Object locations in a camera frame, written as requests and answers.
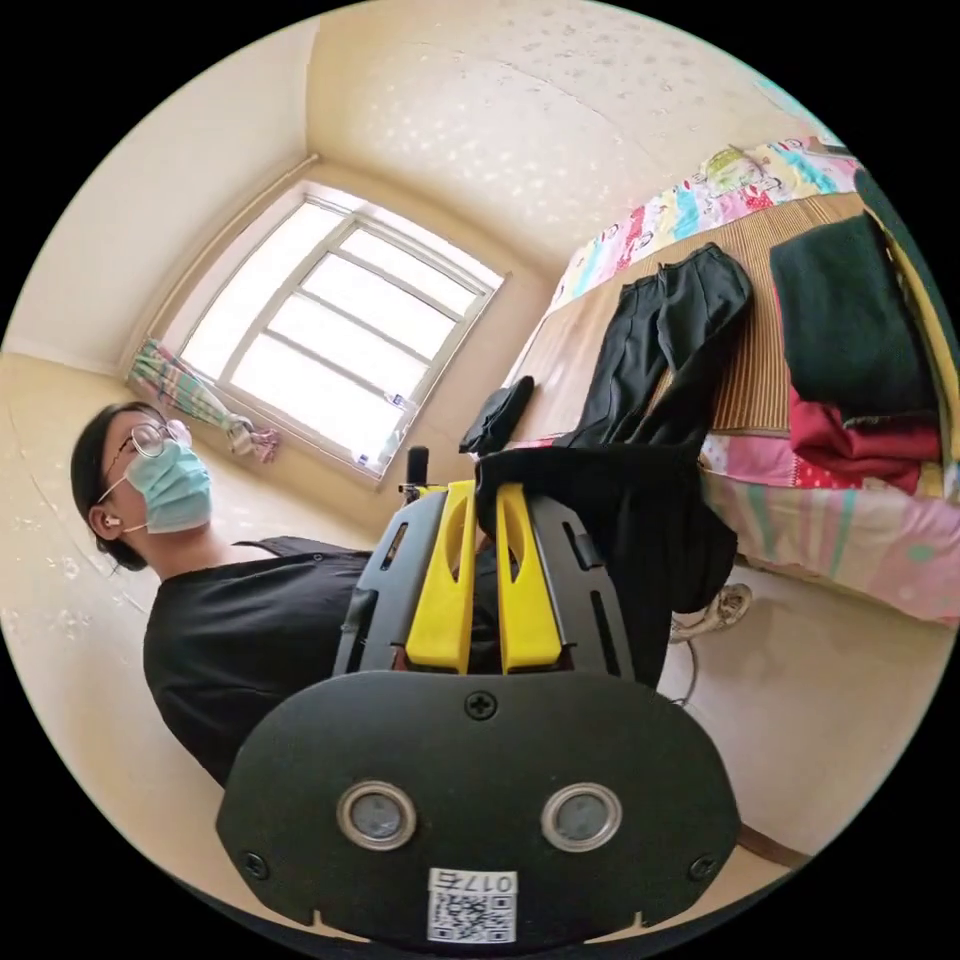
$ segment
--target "bed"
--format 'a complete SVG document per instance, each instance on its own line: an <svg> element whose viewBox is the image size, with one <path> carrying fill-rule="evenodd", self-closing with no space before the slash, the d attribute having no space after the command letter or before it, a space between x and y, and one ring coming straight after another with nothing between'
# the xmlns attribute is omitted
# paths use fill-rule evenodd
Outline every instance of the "bed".
<svg viewBox="0 0 960 960"><path fill-rule="evenodd" d="M508 379L529 374L538 384L511 445L549 444L576 426L621 287L712 241L744 266L755 292L701 456L705 497L737 533L742 562L956 626L960 350L935 286L930 294L929 278L913 269L919 255L909 249L909 239L901 239L902 224L893 233L888 229L888 236L894 258L906 261L903 272L923 313L940 398L943 461L923 465L920 486L910 496L879 481L851 486L829 475L808 476L790 448L789 373L770 247L864 209L885 229L896 219L856 192L855 161L818 157L808 146L797 140L728 152L720 177L719 161L712 158L695 177L577 251ZM739 172L731 174L731 164ZM658 397L668 385L669 374Z"/></svg>

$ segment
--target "surgical mask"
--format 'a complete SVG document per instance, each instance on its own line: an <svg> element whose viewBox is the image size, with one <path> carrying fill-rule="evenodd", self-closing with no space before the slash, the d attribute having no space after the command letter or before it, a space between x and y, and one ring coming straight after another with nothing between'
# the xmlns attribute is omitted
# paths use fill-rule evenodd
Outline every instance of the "surgical mask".
<svg viewBox="0 0 960 960"><path fill-rule="evenodd" d="M210 474L185 442L168 437L157 456L138 454L104 497L124 480L143 496L147 507L147 522L124 533L144 527L149 533L181 533L210 522Z"/></svg>

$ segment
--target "colorful bedsheet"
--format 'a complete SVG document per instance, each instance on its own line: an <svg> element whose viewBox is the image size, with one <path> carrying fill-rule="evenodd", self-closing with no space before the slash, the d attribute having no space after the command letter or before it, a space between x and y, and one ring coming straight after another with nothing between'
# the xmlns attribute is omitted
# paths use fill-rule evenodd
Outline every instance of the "colorful bedsheet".
<svg viewBox="0 0 960 960"><path fill-rule="evenodd" d="M744 556L800 568L919 620L960 625L957 504L879 481L798 477L789 442L779 438L711 435L703 456L704 496Z"/></svg>
<svg viewBox="0 0 960 960"><path fill-rule="evenodd" d="M853 193L859 164L809 153L809 146L810 138L804 138L717 154L695 175L581 247L560 278L548 313L677 240L790 200Z"/></svg>

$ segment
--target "white sneaker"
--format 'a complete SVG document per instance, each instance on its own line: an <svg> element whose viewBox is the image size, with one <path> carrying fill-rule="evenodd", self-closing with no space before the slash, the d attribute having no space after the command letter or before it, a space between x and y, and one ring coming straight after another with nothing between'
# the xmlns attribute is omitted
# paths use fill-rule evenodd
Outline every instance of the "white sneaker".
<svg viewBox="0 0 960 960"><path fill-rule="evenodd" d="M753 591L745 583L727 584L713 598L710 606L703 611L703 617L696 623L684 624L676 617L673 618L670 642L679 643L703 633L726 630L743 619L752 601Z"/></svg>

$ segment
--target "label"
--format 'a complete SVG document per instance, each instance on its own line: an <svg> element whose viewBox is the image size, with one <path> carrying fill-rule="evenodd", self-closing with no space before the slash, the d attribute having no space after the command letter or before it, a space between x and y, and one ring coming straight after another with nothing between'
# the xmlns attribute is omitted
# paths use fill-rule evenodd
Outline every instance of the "label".
<svg viewBox="0 0 960 960"><path fill-rule="evenodd" d="M438 943L514 943L517 874L430 871L427 939Z"/></svg>

